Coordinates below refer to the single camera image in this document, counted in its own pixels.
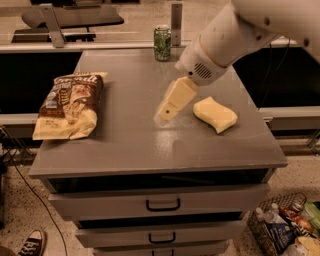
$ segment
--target soda can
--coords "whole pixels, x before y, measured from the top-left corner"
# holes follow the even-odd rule
[[[156,60],[166,61],[171,54],[171,29],[158,25],[154,30],[154,56]]]

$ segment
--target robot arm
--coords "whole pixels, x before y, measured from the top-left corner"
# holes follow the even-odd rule
[[[317,0],[232,0],[184,50],[176,68],[197,85],[209,85],[281,35],[320,62],[319,11]]]

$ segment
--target yellow sponge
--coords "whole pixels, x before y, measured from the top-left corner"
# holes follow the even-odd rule
[[[219,134],[233,126],[238,116],[229,108],[208,97],[193,106],[193,113],[204,122],[213,126]]]

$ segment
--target chip bag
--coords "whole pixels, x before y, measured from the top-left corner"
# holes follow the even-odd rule
[[[89,136],[98,120],[106,72],[74,73],[54,79],[33,132],[34,140],[79,139]]]

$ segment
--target gray countertop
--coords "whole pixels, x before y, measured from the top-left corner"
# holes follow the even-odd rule
[[[76,71],[107,71],[98,126],[89,138],[45,141],[29,175],[33,178],[87,177],[209,170],[276,168],[287,165],[277,141],[231,68],[170,123],[153,116],[168,85],[181,77],[171,60],[158,62],[152,49],[84,51]],[[192,107],[212,96],[238,115],[220,135],[197,119]]]

